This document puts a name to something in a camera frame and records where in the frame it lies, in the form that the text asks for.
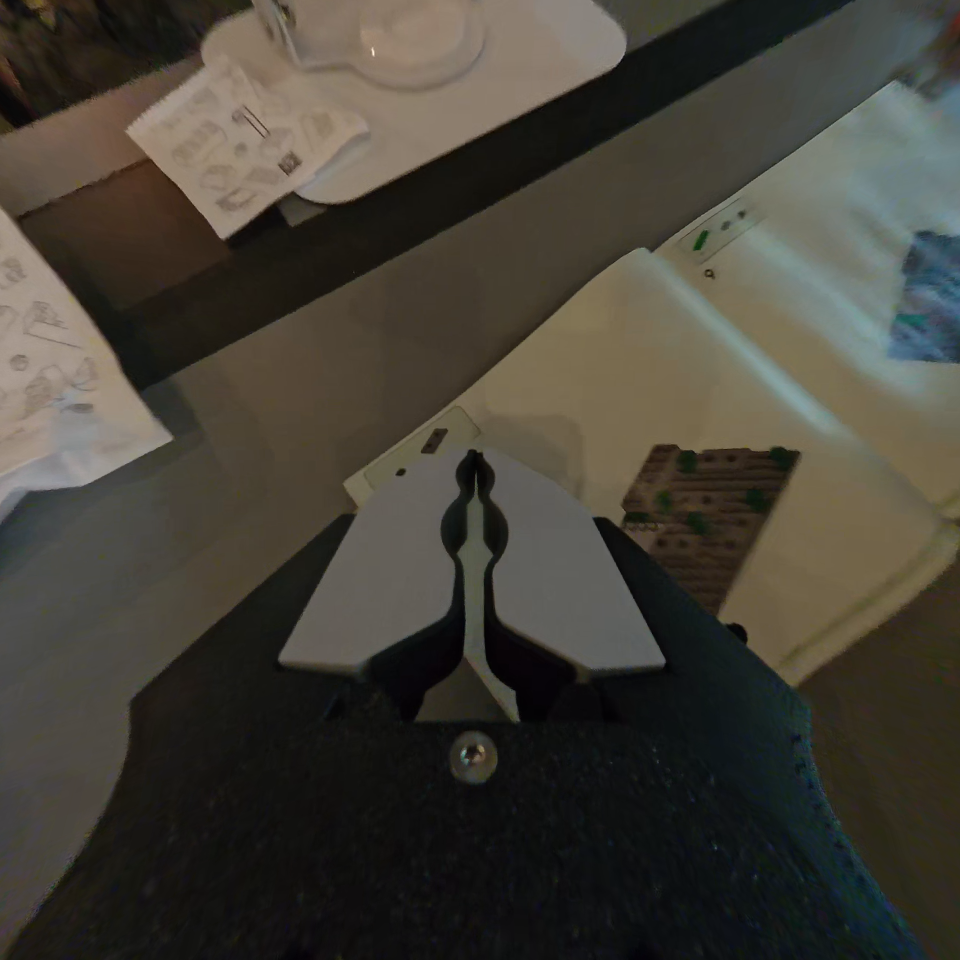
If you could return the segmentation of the instruction booklet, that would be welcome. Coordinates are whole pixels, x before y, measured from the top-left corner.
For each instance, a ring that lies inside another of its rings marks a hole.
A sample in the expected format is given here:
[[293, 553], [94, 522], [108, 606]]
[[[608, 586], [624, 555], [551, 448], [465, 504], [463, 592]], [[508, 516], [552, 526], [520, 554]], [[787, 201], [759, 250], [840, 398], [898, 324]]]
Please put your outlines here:
[[958, 90], [892, 82], [659, 249], [631, 251], [349, 475], [361, 505], [432, 429], [620, 522], [668, 453], [795, 456], [719, 610], [789, 685], [958, 552]]

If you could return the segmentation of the clear round dome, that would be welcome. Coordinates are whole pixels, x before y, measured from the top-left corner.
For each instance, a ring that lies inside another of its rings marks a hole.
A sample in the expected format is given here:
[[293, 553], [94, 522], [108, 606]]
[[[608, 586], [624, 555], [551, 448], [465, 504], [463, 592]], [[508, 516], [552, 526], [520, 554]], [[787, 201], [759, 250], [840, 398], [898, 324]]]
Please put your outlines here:
[[470, 71], [483, 52], [486, 22], [469, 1], [366, 2], [351, 66], [393, 90], [426, 90]]

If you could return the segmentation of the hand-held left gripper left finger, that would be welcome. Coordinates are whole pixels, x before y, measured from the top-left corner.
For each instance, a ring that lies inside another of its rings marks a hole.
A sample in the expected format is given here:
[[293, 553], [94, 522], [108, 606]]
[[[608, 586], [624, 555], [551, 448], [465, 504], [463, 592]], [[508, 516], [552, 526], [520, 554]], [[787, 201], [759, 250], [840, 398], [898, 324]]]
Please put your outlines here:
[[358, 678], [457, 609], [474, 450], [422, 455], [356, 511], [279, 654], [285, 668]]

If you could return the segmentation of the folded printed leaflet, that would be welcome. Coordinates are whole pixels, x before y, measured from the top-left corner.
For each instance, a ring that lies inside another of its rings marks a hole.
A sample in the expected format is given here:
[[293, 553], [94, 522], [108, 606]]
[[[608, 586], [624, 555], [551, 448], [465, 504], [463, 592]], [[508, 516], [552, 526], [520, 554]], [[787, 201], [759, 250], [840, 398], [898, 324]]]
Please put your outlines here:
[[264, 85], [220, 56], [155, 103], [126, 134], [220, 239], [311, 182], [370, 133], [336, 102]]

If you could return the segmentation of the white tray with clear dish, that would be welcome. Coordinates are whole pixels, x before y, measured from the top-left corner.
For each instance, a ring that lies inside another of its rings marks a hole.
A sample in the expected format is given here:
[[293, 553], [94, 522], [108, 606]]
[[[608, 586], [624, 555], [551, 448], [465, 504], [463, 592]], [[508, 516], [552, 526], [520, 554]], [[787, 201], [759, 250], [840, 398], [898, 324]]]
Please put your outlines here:
[[368, 126], [312, 180], [306, 201], [341, 206], [610, 72], [627, 38], [594, 2], [478, 2], [483, 50], [459, 78], [423, 90], [390, 89], [348, 67], [302, 71], [268, 38], [252, 10], [217, 23], [201, 44], [210, 65], [227, 56], [265, 86], [359, 114]]

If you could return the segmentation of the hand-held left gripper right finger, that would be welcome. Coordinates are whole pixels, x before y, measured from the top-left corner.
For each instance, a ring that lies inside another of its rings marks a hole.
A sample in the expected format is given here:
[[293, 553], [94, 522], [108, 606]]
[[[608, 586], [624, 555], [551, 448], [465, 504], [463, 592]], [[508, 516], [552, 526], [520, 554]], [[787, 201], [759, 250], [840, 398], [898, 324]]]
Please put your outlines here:
[[664, 670], [666, 657], [588, 509], [500, 451], [482, 457], [497, 623], [583, 677]]

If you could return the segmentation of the white printed paper bag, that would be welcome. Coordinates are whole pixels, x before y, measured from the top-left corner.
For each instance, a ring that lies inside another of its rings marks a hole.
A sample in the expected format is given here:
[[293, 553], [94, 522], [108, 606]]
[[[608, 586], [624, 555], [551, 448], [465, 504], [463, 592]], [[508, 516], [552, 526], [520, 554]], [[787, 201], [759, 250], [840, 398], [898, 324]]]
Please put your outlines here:
[[173, 437], [92, 318], [1, 211], [1, 520], [31, 493], [111, 474]]

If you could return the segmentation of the grey desk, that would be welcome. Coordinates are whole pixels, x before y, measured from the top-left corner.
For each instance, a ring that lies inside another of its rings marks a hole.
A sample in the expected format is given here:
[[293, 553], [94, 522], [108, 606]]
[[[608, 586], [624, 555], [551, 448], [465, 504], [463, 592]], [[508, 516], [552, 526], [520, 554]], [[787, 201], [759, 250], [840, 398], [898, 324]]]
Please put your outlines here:
[[727, 2], [603, 78], [216, 257], [146, 163], [25, 232], [172, 442], [2, 525], [2, 958], [119, 776], [130, 703], [347, 509], [342, 482], [584, 282], [884, 86], [914, 2]]

